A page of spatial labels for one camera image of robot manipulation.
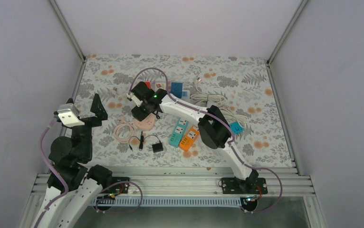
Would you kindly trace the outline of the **white multicolour power strip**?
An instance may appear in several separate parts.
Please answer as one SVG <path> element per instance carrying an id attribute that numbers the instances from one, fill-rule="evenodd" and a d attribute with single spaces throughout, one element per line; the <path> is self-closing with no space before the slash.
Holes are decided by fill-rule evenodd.
<path id="1" fill-rule="evenodd" d="M 181 90 L 181 91 L 175 91 L 175 90 L 172 90 L 170 91 L 170 93 L 178 98 L 178 99 L 181 99 L 181 100 L 184 100 L 186 102 L 190 102 L 191 99 L 190 99 L 190 91 L 189 90 Z"/>

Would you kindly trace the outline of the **red cube socket adapter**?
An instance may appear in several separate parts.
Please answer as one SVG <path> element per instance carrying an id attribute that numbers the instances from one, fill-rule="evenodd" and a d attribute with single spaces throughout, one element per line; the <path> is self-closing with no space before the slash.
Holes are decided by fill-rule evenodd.
<path id="1" fill-rule="evenodd" d="M 150 82 L 145 82 L 146 86 L 151 89 L 151 83 Z"/>

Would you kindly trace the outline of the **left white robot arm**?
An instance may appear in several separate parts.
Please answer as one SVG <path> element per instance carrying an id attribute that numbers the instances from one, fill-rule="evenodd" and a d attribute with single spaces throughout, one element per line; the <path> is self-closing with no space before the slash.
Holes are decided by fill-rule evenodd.
<path id="1" fill-rule="evenodd" d="M 100 165 L 91 169 L 85 164 L 92 160 L 92 129 L 108 119 L 100 96 L 95 94 L 91 104 L 91 117 L 80 118 L 72 98 L 60 105 L 53 120 L 44 130 L 40 142 L 49 129 L 60 123 L 71 130 L 71 136 L 60 136 L 50 146 L 50 154 L 41 154 L 51 171 L 42 206 L 33 228 L 72 228 L 93 197 L 112 188 L 112 172 Z"/>

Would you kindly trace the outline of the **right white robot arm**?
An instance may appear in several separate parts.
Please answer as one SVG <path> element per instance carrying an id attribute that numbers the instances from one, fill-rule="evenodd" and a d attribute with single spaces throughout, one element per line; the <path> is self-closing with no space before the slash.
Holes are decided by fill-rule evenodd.
<path id="1" fill-rule="evenodd" d="M 149 114 L 165 113 L 197 126 L 202 142 L 209 148 L 219 150 L 231 167 L 239 190 L 250 193 L 255 189 L 259 174 L 244 162 L 235 144 L 235 135 L 218 107 L 190 104 L 164 89 L 154 91 L 145 82 L 139 82 L 129 90 L 127 98 L 136 104 L 132 116 L 138 121 Z"/>

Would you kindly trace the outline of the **blue cube socket adapter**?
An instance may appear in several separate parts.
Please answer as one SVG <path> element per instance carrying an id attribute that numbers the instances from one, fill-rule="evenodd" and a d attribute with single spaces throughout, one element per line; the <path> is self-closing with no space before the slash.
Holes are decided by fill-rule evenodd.
<path id="1" fill-rule="evenodd" d="M 181 82 L 171 82 L 170 93 L 177 98 L 182 98 L 183 83 Z"/>

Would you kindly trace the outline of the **teal power strip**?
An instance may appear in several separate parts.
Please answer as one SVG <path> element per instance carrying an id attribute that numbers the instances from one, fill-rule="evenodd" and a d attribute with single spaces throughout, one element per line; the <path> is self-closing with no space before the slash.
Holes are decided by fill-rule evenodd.
<path id="1" fill-rule="evenodd" d="M 179 144 L 184 136 L 185 130 L 188 126 L 189 122 L 186 119 L 179 118 L 172 134 L 169 139 L 169 145 L 172 147 L 179 147 Z"/>

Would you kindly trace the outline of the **white cube socket adapter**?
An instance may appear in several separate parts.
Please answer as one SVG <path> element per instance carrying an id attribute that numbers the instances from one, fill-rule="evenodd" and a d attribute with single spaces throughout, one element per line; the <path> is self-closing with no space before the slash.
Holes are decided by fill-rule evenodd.
<path id="1" fill-rule="evenodd" d="M 159 89 L 166 90 L 166 86 L 167 86 L 166 83 L 156 82 L 156 83 L 154 83 L 154 90 L 155 91 L 157 91 Z"/>

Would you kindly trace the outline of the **orange power strip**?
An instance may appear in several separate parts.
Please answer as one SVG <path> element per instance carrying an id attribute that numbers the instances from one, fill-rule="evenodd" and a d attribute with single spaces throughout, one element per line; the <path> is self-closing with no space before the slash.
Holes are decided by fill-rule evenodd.
<path id="1" fill-rule="evenodd" d="M 179 148 L 183 151 L 188 151 L 199 136 L 200 132 L 198 126 L 193 125 L 182 138 L 179 143 Z"/>

